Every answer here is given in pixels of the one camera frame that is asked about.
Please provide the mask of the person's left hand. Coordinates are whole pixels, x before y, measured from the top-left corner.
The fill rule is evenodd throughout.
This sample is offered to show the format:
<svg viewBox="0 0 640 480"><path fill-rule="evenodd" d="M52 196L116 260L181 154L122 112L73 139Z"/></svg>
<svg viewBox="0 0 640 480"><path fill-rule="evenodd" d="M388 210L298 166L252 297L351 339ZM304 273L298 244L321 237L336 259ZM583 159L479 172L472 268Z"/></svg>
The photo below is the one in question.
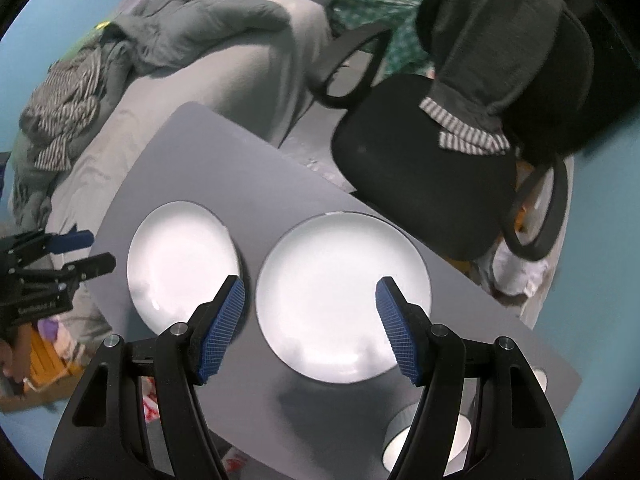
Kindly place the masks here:
<svg viewBox="0 0 640 480"><path fill-rule="evenodd" d="M1 341L1 367L3 375L21 384L29 375L32 326L21 325L12 342Z"/></svg>

